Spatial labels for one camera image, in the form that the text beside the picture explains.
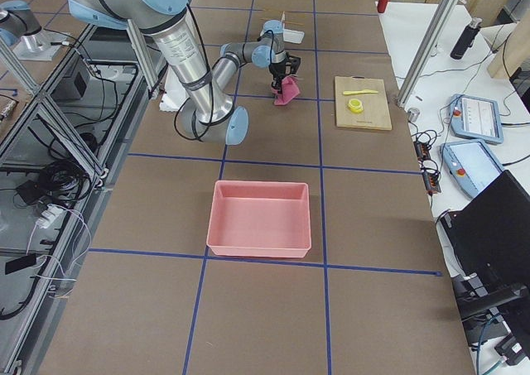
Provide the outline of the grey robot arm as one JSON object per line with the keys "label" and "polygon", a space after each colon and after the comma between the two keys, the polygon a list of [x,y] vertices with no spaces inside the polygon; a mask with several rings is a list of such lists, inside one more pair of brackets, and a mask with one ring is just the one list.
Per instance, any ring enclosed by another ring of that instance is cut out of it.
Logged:
{"label": "grey robot arm", "polygon": [[222,142],[233,146],[247,135],[248,112],[223,91],[231,77],[252,63],[272,74],[272,88],[297,72],[300,59],[285,49],[280,21],[266,22],[256,41],[229,43],[211,65],[199,30],[191,30],[186,16],[189,0],[68,0],[72,16],[82,22],[124,30],[130,22],[151,37],[188,94],[176,115],[174,128],[191,141]]}

